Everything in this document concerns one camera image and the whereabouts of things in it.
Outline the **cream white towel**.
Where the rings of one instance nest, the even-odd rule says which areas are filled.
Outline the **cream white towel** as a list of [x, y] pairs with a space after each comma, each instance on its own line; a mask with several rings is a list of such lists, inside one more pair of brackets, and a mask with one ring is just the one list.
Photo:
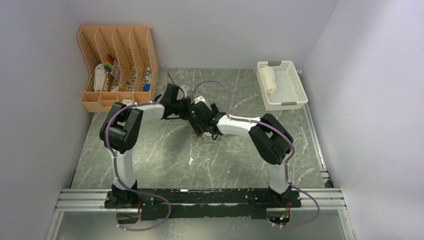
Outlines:
[[261, 68], [261, 75], [266, 93], [275, 94], [278, 91], [275, 69], [272, 66], [264, 66]]

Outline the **yellow brown towel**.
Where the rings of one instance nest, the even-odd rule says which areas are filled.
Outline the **yellow brown towel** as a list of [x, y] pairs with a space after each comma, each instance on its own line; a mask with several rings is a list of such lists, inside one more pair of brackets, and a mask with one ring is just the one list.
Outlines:
[[204, 133], [202, 134], [202, 137], [203, 137], [203, 138], [212, 138], [212, 137], [213, 137], [213, 134], [212, 134], [212, 133], [209, 133], [209, 132], [204, 132]]

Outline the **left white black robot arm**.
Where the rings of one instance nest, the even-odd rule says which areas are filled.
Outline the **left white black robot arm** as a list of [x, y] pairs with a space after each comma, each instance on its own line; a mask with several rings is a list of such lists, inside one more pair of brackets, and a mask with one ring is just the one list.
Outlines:
[[133, 171], [132, 148], [135, 146], [140, 127], [149, 121], [167, 120], [175, 115], [185, 119], [190, 115], [189, 87], [169, 83], [154, 101], [130, 105], [115, 102], [100, 129], [99, 138], [109, 150], [114, 171], [110, 204], [121, 203], [134, 207], [139, 200], [137, 180]]

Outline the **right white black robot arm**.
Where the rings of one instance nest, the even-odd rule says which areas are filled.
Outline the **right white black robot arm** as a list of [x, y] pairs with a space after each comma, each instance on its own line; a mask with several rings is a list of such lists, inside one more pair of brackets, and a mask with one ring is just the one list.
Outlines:
[[288, 202], [292, 187], [286, 161], [293, 152], [293, 137], [274, 115], [239, 117], [220, 112], [215, 104], [208, 106], [199, 101], [191, 104], [187, 119], [198, 136], [210, 133], [251, 139], [260, 157], [268, 164], [270, 202], [275, 207]]

